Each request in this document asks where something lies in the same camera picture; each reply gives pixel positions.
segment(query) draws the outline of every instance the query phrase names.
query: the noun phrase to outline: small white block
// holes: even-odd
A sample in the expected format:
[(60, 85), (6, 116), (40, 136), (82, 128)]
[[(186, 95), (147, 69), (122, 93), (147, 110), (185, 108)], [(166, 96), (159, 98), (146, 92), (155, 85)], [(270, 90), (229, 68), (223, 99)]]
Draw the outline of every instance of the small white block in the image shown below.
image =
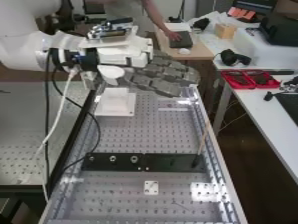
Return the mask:
[(158, 195), (158, 181), (147, 180), (143, 183), (143, 194)]

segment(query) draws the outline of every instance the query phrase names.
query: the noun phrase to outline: hand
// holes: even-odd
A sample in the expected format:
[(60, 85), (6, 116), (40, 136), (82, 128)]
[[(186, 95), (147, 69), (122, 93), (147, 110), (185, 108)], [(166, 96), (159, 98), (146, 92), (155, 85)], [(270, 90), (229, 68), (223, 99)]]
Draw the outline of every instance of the hand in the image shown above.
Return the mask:
[(179, 34), (175, 33), (175, 32), (173, 32), (173, 31), (170, 31), (170, 30), (167, 30), (167, 31), (165, 32), (165, 35), (166, 35), (167, 38), (169, 38), (170, 40), (173, 40), (173, 41), (181, 41), (181, 39), (182, 39), (182, 37), (179, 36)]

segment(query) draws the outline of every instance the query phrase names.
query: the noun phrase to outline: black cable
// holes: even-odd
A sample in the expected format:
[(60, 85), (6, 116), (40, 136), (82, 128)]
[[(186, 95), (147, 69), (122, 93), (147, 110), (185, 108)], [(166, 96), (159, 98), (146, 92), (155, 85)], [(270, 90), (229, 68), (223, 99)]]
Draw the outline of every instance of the black cable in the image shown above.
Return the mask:
[[(45, 75), (44, 75), (44, 90), (45, 90), (45, 136), (49, 133), (49, 59), (50, 59), (50, 49), (46, 55), (46, 64), (45, 64)], [(45, 157), (45, 173), (46, 173), (46, 191), (49, 193), (49, 142), (45, 142), (44, 145), (44, 157)]]
[(179, 8), (179, 14), (178, 14), (178, 18), (182, 17), (182, 19), (183, 19), (183, 8), (185, 8), (185, 0), (182, 0), (182, 4), (181, 4), (181, 8)]
[(217, 54), (215, 54), (215, 56), (214, 56), (213, 60), (215, 59), (215, 57), (217, 57), (217, 55), (218, 55), (218, 54), (221, 54), (221, 53), (217, 53)]
[[(50, 81), (52, 81), (52, 83), (53, 83), (53, 87), (54, 87), (56, 91), (58, 92), (60, 96), (62, 96), (62, 92), (61, 92), (61, 90), (58, 89), (58, 86), (57, 86), (57, 83), (56, 83), (56, 78), (54, 78), (54, 76), (56, 76), (56, 72), (57, 72), (57, 68), (54, 68), (54, 70), (53, 70), (53, 73), (52, 73), (52, 76), (50, 76)], [(80, 104), (77, 104), (72, 99), (69, 99), (68, 97), (66, 97), (65, 99), (66, 99), (74, 106), (77, 106), (80, 109), (82, 109), (82, 106), (81, 106)], [(93, 146), (93, 148), (92, 148), (92, 150), (90, 150), (90, 152), (89, 152), (89, 153), (93, 153), (93, 152), (96, 151), (96, 148), (97, 148), (98, 144), (100, 144), (100, 140), (101, 140), (101, 130), (100, 130), (100, 123), (98, 123), (98, 121), (97, 121), (94, 115), (93, 115), (89, 111), (86, 112), (86, 114), (90, 116), (92, 120), (94, 121), (96, 128), (97, 128), (97, 133), (98, 133), (98, 137), (97, 137), (96, 144), (94, 144), (94, 146)], [(68, 166), (65, 166), (64, 169), (62, 169), (62, 171), (61, 171), (61, 174), (60, 174), (60, 175), (62, 175), (62, 173), (68, 170), (68, 168), (70, 168), (72, 166), (74, 166), (74, 165), (76, 165), (78, 162), (81, 162), (85, 158), (86, 158), (86, 155), (85, 155), (82, 158), (80, 158), (78, 160), (76, 160), (73, 163), (70, 163)]]

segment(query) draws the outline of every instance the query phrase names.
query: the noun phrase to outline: perforated breadboard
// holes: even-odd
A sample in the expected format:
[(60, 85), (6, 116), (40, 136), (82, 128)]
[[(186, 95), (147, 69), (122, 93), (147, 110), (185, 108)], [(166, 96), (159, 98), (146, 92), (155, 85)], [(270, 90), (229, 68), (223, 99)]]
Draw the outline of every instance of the perforated breadboard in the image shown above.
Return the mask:
[[(169, 99), (133, 91), (134, 117), (98, 118), (96, 152), (195, 153), (205, 128), (197, 92), (185, 89), (183, 97)], [(96, 138), (86, 118), (69, 163), (89, 152)], [(45, 223), (237, 224), (210, 136), (203, 158), (206, 173), (82, 172), (77, 163), (65, 172)], [(158, 183), (151, 194), (145, 193), (146, 182)]]
[(134, 117), (102, 117), (96, 152), (197, 153), (198, 139), (186, 99), (138, 91)]
[[(73, 189), (66, 219), (97, 221), (219, 221), (215, 193), (202, 188), (209, 200), (194, 201), (191, 182), (206, 182), (203, 174), (84, 172)], [(143, 194), (146, 180), (158, 181), (158, 195)]]
[[(42, 83), (1, 83), (0, 90), (0, 184), (41, 184), (41, 173), (33, 161), (34, 152), (44, 139), (45, 100)], [(61, 97), (50, 88), (50, 124)], [(72, 83), (68, 96), (84, 103), (88, 92), (81, 83)], [(49, 141), (50, 171), (66, 142), (80, 109), (65, 104), (57, 130)], [(44, 154), (38, 158), (44, 166)]]

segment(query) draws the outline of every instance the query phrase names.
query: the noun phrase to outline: person's arm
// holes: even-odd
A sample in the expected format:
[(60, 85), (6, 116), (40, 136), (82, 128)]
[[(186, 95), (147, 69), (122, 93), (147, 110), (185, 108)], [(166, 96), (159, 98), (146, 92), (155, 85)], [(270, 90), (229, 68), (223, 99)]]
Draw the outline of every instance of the person's arm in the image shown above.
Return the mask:
[(179, 40), (181, 36), (178, 33), (170, 31), (163, 23), (163, 18), (159, 14), (159, 11), (155, 7), (155, 4), (153, 3), (153, 0), (142, 0), (142, 5), (146, 10), (147, 16), (151, 20), (151, 22), (157, 25), (157, 27), (163, 31), (165, 35), (169, 37), (171, 40)]

